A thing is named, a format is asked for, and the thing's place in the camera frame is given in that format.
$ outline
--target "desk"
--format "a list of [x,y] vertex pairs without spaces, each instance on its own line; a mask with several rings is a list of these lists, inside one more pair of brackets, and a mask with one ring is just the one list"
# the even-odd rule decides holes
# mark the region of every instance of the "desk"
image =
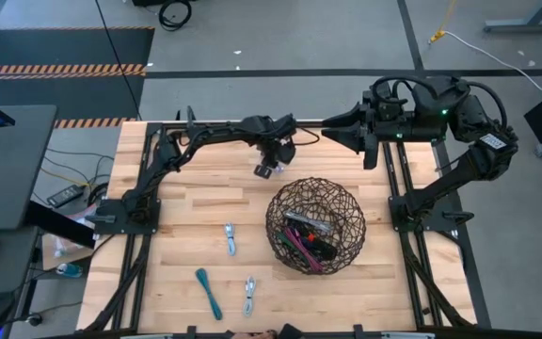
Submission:
[[[17,288],[26,279],[39,234],[35,226],[62,236],[76,233],[76,238],[86,246],[92,247],[93,240],[89,228],[30,201],[54,128],[56,107],[2,106],[0,109],[16,121],[14,126],[0,128],[0,292],[4,292]],[[22,307],[9,318],[28,311],[33,291],[31,283],[21,298],[17,298],[16,306]],[[6,337],[9,328],[6,326]]]
[[[122,126],[108,188],[111,199],[119,199],[136,184],[146,125]],[[295,142],[310,138],[298,133]],[[434,181],[431,146],[407,144],[406,149],[414,185]],[[258,157],[242,142],[206,146],[181,173],[164,179],[158,195],[163,206],[160,228],[151,242],[138,332],[185,333],[189,325],[197,326],[198,332],[279,330],[287,322],[302,331],[352,331],[353,324],[362,324],[366,331],[415,330],[399,238],[390,224],[391,190],[382,152],[377,169],[363,170],[362,156],[322,137],[297,148],[293,163],[269,180],[252,173]],[[357,199],[367,224],[364,247],[353,264],[325,277],[305,276],[284,266],[271,251],[264,229],[271,198],[284,185],[311,176],[344,186]],[[400,172],[397,177],[402,185]],[[228,221],[235,225],[234,257],[227,254],[223,225]],[[93,321],[118,286],[125,239],[117,235],[93,258],[77,329]],[[426,242],[438,287],[473,322],[458,248],[438,234],[427,233]],[[208,272],[222,321],[213,317],[196,280],[199,267]],[[248,275],[257,280],[251,318],[242,315]],[[425,307],[427,296],[420,282],[419,287]],[[126,300],[124,327],[131,291]],[[426,323],[431,324],[428,315]]]

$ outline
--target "black floor mat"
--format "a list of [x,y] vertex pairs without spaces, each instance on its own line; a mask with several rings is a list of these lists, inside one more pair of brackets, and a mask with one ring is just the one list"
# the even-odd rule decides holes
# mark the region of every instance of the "black floor mat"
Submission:
[[[139,103],[153,29],[110,28],[110,35]],[[0,105],[56,105],[59,128],[107,126],[137,117],[100,28],[0,30]]]

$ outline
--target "white cable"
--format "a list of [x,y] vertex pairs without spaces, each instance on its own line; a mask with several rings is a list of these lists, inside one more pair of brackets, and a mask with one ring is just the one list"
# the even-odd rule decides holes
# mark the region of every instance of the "white cable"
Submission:
[[256,281],[252,277],[246,279],[246,302],[244,303],[244,309],[242,313],[244,316],[251,316],[254,305],[252,304],[252,296],[254,296],[254,289],[256,288]]
[[530,75],[528,75],[527,73],[525,73],[523,70],[519,69],[518,67],[512,66],[512,65],[510,65],[510,64],[508,64],[506,62],[501,61],[496,56],[491,55],[489,52],[483,50],[482,48],[476,47],[476,46],[474,46],[474,45],[472,45],[470,43],[467,43],[467,42],[463,41],[463,39],[459,38],[457,35],[449,32],[449,31],[443,31],[443,32],[444,32],[444,34],[452,36],[453,38],[459,40],[461,43],[465,44],[469,48],[471,48],[471,49],[473,49],[475,51],[478,51],[478,52],[492,58],[493,60],[499,62],[503,66],[508,67],[508,68],[510,68],[512,70],[518,71],[520,74],[524,75],[528,79],[528,81],[530,81],[538,90],[542,91],[542,87],[540,87],[537,83],[535,83],[535,81],[532,79],[532,77],[530,77]]
[[228,243],[228,246],[229,246],[227,248],[227,253],[230,256],[235,255],[235,241],[233,241],[234,230],[235,230],[235,228],[233,227],[232,223],[228,222],[228,223],[225,224],[225,235],[227,236],[227,243]]

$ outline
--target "hazard stripe tape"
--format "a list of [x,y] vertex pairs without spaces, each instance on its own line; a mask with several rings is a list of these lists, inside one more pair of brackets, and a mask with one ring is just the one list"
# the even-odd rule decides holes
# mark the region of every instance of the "hazard stripe tape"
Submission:
[[90,64],[90,65],[0,65],[0,74],[60,74],[60,73],[114,73],[142,72],[142,64]]
[[[96,27],[0,27],[0,30],[91,30],[104,29],[103,26]],[[108,30],[114,29],[155,29],[153,26],[115,26],[108,27]]]
[[[125,75],[146,76],[145,72],[125,72]],[[25,80],[25,79],[61,79],[97,76],[118,76],[121,72],[100,72],[100,73],[60,73],[60,74],[27,74],[27,75],[0,75],[0,80]]]
[[98,118],[98,119],[59,119],[54,128],[97,128],[119,127],[125,121],[136,121],[135,118]]

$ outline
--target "gray desk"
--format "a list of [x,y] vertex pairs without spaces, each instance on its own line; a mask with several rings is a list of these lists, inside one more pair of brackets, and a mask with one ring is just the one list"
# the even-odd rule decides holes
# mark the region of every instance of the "gray desk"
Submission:
[[[54,128],[53,105],[3,106],[16,121],[15,126],[0,128],[0,292],[11,291],[27,280],[34,258],[39,228],[92,247],[93,232],[54,211],[30,201],[42,158]],[[17,296],[16,312],[25,314],[30,307],[34,282]],[[8,337],[11,326],[4,328]]]

